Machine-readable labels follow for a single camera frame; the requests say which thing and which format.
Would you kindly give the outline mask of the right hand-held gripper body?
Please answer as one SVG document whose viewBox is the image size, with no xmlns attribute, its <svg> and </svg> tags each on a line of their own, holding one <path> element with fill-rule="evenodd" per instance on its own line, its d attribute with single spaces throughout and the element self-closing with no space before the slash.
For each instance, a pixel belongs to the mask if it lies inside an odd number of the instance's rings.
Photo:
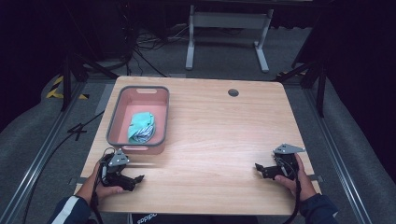
<svg viewBox="0 0 396 224">
<path fill-rule="evenodd" d="M 299 171 L 295 153 L 305 152 L 305 149 L 289 144 L 281 144 L 273 152 L 276 165 L 270 167 L 261 166 L 262 177 L 274 179 L 277 175 L 283 175 L 290 180 L 294 180 Z"/>
</svg>

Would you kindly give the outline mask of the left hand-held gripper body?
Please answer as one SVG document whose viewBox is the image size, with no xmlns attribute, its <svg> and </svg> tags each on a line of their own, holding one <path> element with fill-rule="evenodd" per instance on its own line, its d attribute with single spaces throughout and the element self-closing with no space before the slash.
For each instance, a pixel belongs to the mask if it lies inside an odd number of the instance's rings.
<svg viewBox="0 0 396 224">
<path fill-rule="evenodd" d="M 100 180 L 105 187 L 118 186 L 124 190 L 134 190 L 135 180 L 121 173 L 129 162 L 129 158 L 121 149 L 105 154 L 100 162 L 102 165 L 100 168 Z"/>
</svg>

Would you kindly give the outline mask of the teal patterned cloth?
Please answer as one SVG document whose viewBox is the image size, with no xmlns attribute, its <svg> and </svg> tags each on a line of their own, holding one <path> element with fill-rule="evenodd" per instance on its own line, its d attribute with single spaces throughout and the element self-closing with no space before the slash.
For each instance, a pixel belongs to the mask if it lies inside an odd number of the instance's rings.
<svg viewBox="0 0 396 224">
<path fill-rule="evenodd" d="M 132 115 L 127 137 L 131 143 L 145 144 L 155 133 L 155 118 L 150 112 Z"/>
</svg>

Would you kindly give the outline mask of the pink plastic basket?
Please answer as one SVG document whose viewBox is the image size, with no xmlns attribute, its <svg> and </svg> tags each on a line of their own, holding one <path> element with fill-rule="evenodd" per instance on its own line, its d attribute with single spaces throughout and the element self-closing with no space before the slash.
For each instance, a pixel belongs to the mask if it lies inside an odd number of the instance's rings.
<svg viewBox="0 0 396 224">
<path fill-rule="evenodd" d="M 127 154 L 161 154 L 165 147 L 169 90 L 127 86 L 120 90 L 106 140 Z"/>
</svg>

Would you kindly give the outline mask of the person's left hand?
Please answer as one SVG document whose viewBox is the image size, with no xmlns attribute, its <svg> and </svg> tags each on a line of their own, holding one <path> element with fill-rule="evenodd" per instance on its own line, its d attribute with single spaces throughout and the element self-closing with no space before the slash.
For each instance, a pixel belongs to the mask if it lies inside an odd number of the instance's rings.
<svg viewBox="0 0 396 224">
<path fill-rule="evenodd" d="M 104 187 L 100 181 L 96 180 L 100 163 L 97 162 L 94 166 L 92 174 L 85 180 L 83 185 L 77 191 L 76 195 L 84 199 L 87 203 L 92 200 L 92 194 L 95 192 L 99 200 L 103 200 L 105 197 L 115 195 L 123 192 L 123 188 L 119 186 L 115 187 Z"/>
</svg>

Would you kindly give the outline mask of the person's right hand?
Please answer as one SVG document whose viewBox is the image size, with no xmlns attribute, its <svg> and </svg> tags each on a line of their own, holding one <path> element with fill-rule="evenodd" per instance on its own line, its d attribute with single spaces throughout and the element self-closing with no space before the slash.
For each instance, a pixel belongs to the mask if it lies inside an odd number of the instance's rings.
<svg viewBox="0 0 396 224">
<path fill-rule="evenodd" d="M 295 197 L 299 198 L 299 200 L 303 202 L 315 196 L 317 192 L 304 170 L 304 165 L 300 156 L 297 153 L 295 153 L 294 156 L 299 166 L 297 179 L 290 180 L 283 175 L 277 175 L 275 177 L 275 181 L 283 187 L 289 189 Z"/>
</svg>

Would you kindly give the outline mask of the black tripod stand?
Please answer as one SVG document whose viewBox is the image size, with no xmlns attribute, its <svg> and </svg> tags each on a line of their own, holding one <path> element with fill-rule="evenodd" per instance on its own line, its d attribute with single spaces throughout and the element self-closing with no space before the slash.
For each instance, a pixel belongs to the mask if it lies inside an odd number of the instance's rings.
<svg viewBox="0 0 396 224">
<path fill-rule="evenodd" d="M 88 73 L 84 64 L 89 65 L 94 70 L 112 79 L 117 79 L 119 77 L 99 63 L 91 61 L 82 55 L 67 53 L 64 59 L 64 98 L 62 111 L 65 111 L 72 101 L 71 76 L 74 76 L 77 82 L 85 82 L 88 79 Z"/>
<path fill-rule="evenodd" d="M 311 89 L 315 83 L 318 83 L 318 91 L 316 97 L 316 109 L 318 114 L 323 118 L 323 103 L 324 103 L 324 93 L 326 86 L 326 70 L 323 63 L 320 62 L 312 62 L 302 64 L 289 72 L 281 72 L 279 73 L 274 82 L 280 82 L 295 77 L 296 75 L 305 72 L 304 77 L 300 81 L 300 86 L 303 89 Z"/>
</svg>

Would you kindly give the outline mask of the yellow black hazard tape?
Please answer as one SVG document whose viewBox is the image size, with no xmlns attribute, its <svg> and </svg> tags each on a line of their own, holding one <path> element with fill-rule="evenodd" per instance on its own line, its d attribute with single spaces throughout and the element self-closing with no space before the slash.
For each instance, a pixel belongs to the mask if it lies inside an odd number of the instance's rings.
<svg viewBox="0 0 396 224">
<path fill-rule="evenodd" d="M 53 82 L 49 92 L 47 93 L 46 98 L 59 98 L 59 99 L 63 99 L 64 95 L 60 92 L 58 92 L 59 87 L 61 86 L 62 82 L 64 81 L 64 76 L 59 75 L 55 81 Z M 90 98 L 89 94 L 84 94 L 82 93 L 78 99 L 81 100 L 88 100 Z"/>
</svg>

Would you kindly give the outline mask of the aluminium floor rail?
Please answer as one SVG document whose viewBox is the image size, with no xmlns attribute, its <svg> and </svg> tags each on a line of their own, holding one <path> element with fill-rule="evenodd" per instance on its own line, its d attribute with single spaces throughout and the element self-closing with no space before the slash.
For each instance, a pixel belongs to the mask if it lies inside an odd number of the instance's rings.
<svg viewBox="0 0 396 224">
<path fill-rule="evenodd" d="M 303 90 L 304 96 L 309 104 L 311 111 L 314 113 L 314 118 L 319 126 L 320 132 L 323 134 L 328 154 L 330 155 L 333 167 L 337 173 L 341 185 L 346 193 L 347 199 L 351 205 L 355 217 L 359 224 L 373 224 L 366 207 L 361 199 L 361 196 L 355 186 L 354 180 L 352 179 L 345 162 L 341 157 L 341 153 L 335 144 L 332 134 L 325 122 L 325 119 L 319 115 L 316 108 L 316 99 L 314 94 L 310 90 Z"/>
<path fill-rule="evenodd" d="M 67 103 L 66 108 L 57 114 L 56 120 L 53 121 L 37 153 L 32 157 L 32 162 L 27 167 L 18 188 L 15 190 L 12 198 L 7 204 L 5 210 L 0 214 L 0 224 L 12 224 L 13 220 L 20 212 L 26 200 L 33 195 L 35 184 L 44 170 L 52 152 L 55 151 L 54 143 L 59 132 L 64 125 L 66 118 L 77 101 L 79 95 L 85 88 L 85 83 L 76 83 L 71 91 L 69 98 L 64 98 Z"/>
</svg>

